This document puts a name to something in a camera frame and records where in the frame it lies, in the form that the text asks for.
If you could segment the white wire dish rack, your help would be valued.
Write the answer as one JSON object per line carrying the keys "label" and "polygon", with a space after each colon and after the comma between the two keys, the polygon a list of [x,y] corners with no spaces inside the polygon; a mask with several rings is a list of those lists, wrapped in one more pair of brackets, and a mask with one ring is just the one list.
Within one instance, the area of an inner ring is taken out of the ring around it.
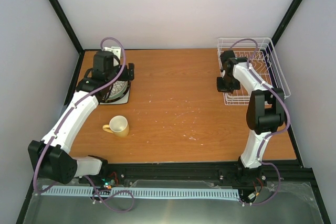
{"label": "white wire dish rack", "polygon": [[255,49],[256,54],[251,60],[254,70],[268,84],[273,87],[282,88],[285,99],[291,96],[291,91],[287,80],[281,69],[276,50],[271,38],[253,37],[252,40],[241,40],[240,37],[219,37],[217,39],[217,54],[221,55],[224,51],[233,50],[235,57],[250,57]]}

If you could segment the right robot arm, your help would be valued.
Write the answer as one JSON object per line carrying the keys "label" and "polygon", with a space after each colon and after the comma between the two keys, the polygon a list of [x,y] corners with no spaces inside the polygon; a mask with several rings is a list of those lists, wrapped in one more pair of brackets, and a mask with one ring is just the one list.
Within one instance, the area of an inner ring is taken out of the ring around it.
{"label": "right robot arm", "polygon": [[233,50],[220,54],[221,73],[217,91],[233,93],[244,88],[249,95],[246,123],[249,136],[238,159],[236,181],[248,185],[261,176],[263,155],[269,140],[285,121],[284,91],[264,81],[254,70],[250,59],[235,56]]}

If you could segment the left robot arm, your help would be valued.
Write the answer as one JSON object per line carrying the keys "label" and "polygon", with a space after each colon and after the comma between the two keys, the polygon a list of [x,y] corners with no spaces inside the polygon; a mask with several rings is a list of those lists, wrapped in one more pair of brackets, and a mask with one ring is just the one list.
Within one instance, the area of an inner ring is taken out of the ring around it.
{"label": "left robot arm", "polygon": [[75,177],[90,175],[97,183],[108,180],[107,160],[69,155],[72,144],[84,122],[99,104],[128,102],[134,64],[125,65],[120,47],[104,47],[93,57],[93,66],[78,82],[74,95],[56,125],[41,141],[31,141],[28,153],[34,179],[48,178],[62,184]]}

